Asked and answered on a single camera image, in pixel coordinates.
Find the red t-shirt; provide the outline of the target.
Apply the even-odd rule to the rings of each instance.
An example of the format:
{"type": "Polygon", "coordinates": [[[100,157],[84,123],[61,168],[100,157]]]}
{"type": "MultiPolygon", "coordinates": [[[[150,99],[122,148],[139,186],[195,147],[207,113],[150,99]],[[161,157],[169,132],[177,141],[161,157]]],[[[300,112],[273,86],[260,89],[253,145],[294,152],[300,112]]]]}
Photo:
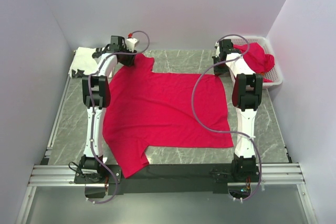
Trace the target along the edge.
{"type": "Polygon", "coordinates": [[[103,138],[128,178],[146,167],[149,146],[231,148],[225,89],[219,77],[155,73],[143,54],[110,82],[103,138]]]}

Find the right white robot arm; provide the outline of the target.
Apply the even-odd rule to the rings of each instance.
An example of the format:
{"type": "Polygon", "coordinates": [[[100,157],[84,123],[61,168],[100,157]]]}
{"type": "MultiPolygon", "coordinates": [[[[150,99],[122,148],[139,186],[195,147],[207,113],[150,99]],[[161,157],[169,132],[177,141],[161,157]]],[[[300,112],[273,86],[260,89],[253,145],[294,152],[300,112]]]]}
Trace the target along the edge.
{"type": "Polygon", "coordinates": [[[213,62],[223,63],[214,67],[214,74],[219,76],[228,71],[234,78],[232,104],[237,113],[237,144],[230,175],[241,182],[259,176],[253,139],[257,109],[262,99],[263,77],[249,67],[244,52],[234,48],[230,39],[216,42],[215,49],[213,62]]]}

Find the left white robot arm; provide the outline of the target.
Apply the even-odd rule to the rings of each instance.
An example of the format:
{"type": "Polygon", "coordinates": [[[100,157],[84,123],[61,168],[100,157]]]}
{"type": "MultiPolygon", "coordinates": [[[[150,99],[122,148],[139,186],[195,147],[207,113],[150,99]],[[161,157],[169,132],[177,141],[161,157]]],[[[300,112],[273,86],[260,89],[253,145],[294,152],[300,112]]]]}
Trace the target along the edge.
{"type": "Polygon", "coordinates": [[[99,183],[106,177],[102,151],[102,125],[107,107],[110,104],[109,75],[117,64],[134,65],[136,46],[139,40],[129,33],[127,38],[111,36],[110,43],[93,53],[100,61],[93,73],[82,77],[82,97],[87,109],[87,137],[83,156],[80,159],[76,175],[99,183]]]}

